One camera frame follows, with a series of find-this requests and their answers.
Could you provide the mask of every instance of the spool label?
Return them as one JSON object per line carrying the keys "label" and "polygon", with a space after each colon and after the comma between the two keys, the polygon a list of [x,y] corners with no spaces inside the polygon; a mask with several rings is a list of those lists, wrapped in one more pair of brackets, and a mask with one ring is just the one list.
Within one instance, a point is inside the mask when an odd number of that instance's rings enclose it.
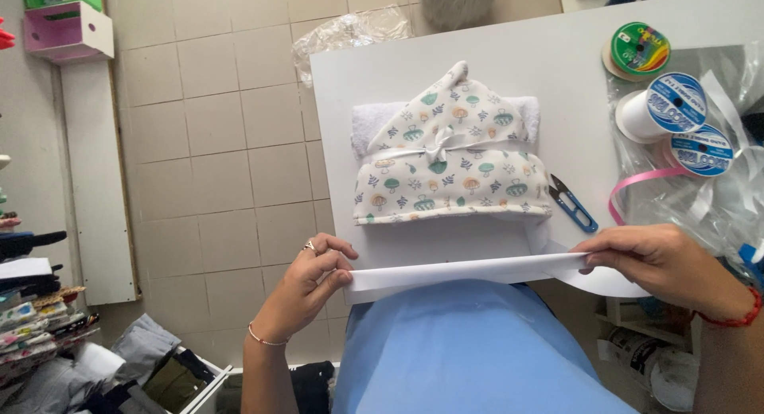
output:
{"label": "spool label", "polygon": [[730,141],[707,124],[695,132],[672,135],[671,153],[688,171],[704,177],[727,171],[734,156]]}
{"label": "spool label", "polygon": [[648,76],[669,61],[671,45],[660,32],[641,22],[623,25],[610,41],[610,54],[618,68]]}
{"label": "spool label", "polygon": [[647,109],[668,132],[693,132],[706,121],[706,94],[694,77],[669,72],[647,87]]}

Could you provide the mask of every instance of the pink ribbon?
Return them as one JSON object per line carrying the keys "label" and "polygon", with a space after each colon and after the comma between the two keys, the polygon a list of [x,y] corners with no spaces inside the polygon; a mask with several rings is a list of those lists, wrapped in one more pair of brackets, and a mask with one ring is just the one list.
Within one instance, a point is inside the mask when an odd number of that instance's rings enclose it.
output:
{"label": "pink ribbon", "polygon": [[674,175],[692,175],[689,171],[687,171],[685,168],[666,168],[666,169],[654,169],[652,171],[647,171],[646,173],[641,173],[637,175],[632,175],[630,177],[626,177],[625,179],[621,180],[620,183],[616,184],[616,186],[613,188],[613,191],[610,192],[610,200],[607,202],[607,210],[610,212],[610,215],[613,216],[613,220],[616,221],[618,226],[624,226],[626,223],[618,214],[618,211],[616,210],[615,205],[613,205],[613,198],[618,193],[619,190],[623,189],[627,185],[635,184],[639,182],[643,182],[645,180],[650,179],[660,179],[662,177],[673,177]]}

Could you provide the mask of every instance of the baby hooded towel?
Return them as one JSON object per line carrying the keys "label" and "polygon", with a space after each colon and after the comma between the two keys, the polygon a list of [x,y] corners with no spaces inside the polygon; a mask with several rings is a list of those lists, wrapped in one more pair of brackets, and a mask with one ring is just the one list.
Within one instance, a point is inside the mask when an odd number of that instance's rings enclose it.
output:
{"label": "baby hooded towel", "polygon": [[397,223],[466,214],[548,217],[548,177],[517,110],[467,63],[415,97],[369,143],[353,218]]}

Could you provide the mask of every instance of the bracelet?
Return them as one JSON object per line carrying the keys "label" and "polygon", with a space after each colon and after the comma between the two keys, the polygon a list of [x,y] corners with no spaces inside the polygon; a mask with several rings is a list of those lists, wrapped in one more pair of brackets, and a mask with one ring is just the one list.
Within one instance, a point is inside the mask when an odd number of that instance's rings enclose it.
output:
{"label": "bracelet", "polygon": [[748,290],[753,293],[753,297],[756,298],[753,302],[753,309],[746,314],[746,316],[742,319],[738,320],[713,320],[709,319],[705,314],[699,311],[693,311],[692,317],[694,318],[695,315],[700,315],[701,319],[708,321],[709,323],[713,323],[718,326],[725,326],[728,328],[742,328],[743,326],[750,326],[753,320],[759,315],[759,311],[762,309],[762,296],[759,294],[756,289],[753,289],[752,287],[748,287]]}
{"label": "bracelet", "polygon": [[287,342],[289,342],[290,340],[289,338],[287,338],[286,341],[283,341],[283,342],[268,342],[268,341],[259,339],[258,337],[254,336],[254,334],[252,333],[252,321],[250,321],[249,325],[247,325],[247,330],[249,331],[249,334],[252,335],[252,337],[254,338],[254,341],[257,341],[260,344],[272,345],[272,346],[287,345]]}

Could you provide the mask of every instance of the white terry towel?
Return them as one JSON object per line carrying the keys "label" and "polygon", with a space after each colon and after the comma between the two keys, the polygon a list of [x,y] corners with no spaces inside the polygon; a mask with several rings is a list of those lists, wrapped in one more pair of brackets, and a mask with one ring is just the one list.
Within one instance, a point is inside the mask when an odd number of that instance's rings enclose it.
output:
{"label": "white terry towel", "polygon": [[[522,122],[528,131],[528,141],[536,142],[539,134],[541,108],[539,98],[535,96],[505,97],[520,113]],[[366,156],[369,143],[390,119],[397,115],[406,102],[390,102],[388,104],[367,104],[353,107],[353,132],[350,141],[353,154],[357,160]]]}

